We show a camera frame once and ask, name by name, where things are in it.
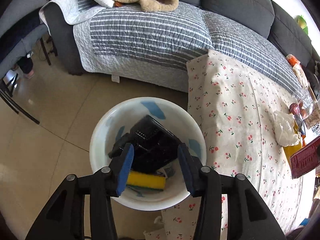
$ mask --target gray striped quilt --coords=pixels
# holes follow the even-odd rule
[[[265,38],[216,13],[180,2],[173,12],[139,5],[106,8],[90,21],[93,53],[186,70],[186,62],[215,49],[266,75],[290,93],[299,84],[285,57]]]
[[[186,62],[212,48],[202,11],[180,3],[173,12],[141,11],[137,4],[106,8],[90,22],[93,52],[187,71]]]
[[[93,6],[98,5],[97,2],[94,0],[77,0],[77,5],[78,5],[78,11],[79,12],[84,12]]]

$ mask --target tiled floor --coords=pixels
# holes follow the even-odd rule
[[[120,83],[100,74],[69,75],[57,57],[52,65],[33,56],[35,76],[21,78],[13,99],[40,121],[36,125],[15,114],[0,100],[0,210],[13,233],[24,239],[49,196],[70,173],[91,174],[89,143],[99,119],[129,98],[152,96],[184,109],[186,93],[121,78]],[[119,236],[143,239],[157,229],[156,212],[137,211],[112,203]],[[85,234],[90,234],[86,204]]]

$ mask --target person's leg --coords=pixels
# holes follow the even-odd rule
[[[21,68],[22,72],[24,73],[24,76],[26,78],[32,78],[34,75],[33,71],[33,62],[31,58],[28,58],[27,56],[22,57],[21,59],[18,60],[17,64]]]

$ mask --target chair leg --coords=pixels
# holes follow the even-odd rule
[[[3,91],[3,92],[7,92],[7,94],[9,95],[9,97],[12,98],[12,92],[10,91],[10,89],[8,88],[8,86],[6,85],[6,83],[4,82],[4,80],[2,79],[1,80],[1,83],[0,83],[0,89]]]
[[[12,95],[13,93],[13,90],[14,90],[14,87],[15,85],[17,84],[17,80],[18,80],[18,74],[16,74],[11,80],[10,82],[7,84],[7,87],[12,83],[11,85],[11,89],[10,89],[10,93]]]
[[[49,42],[51,42],[52,41],[52,37],[51,36],[49,36],[49,38],[45,41],[46,43],[49,43]]]
[[[16,114],[19,114],[17,109],[15,109],[7,100],[5,100],[4,96],[0,93],[0,98],[13,110],[16,112]]]
[[[47,53],[47,49],[44,46],[44,42],[43,42],[42,37],[40,38],[40,43],[41,43],[41,47],[42,47],[43,53],[45,55],[45,58],[47,59],[48,65],[51,66],[51,62],[50,62],[50,59],[49,59],[49,56],[48,56],[48,53]]]
[[[0,94],[2,95],[1,98],[5,98],[6,101],[8,101],[12,106],[14,106],[16,109],[18,109],[20,112],[22,112],[26,117],[28,117],[29,119],[31,119],[33,122],[35,122],[36,124],[39,124],[40,122],[35,119],[33,116],[31,116],[30,114],[28,114],[23,108],[21,108],[21,106],[19,106],[15,101],[12,100],[12,98],[10,98],[6,93],[4,93],[1,89],[0,89]]]

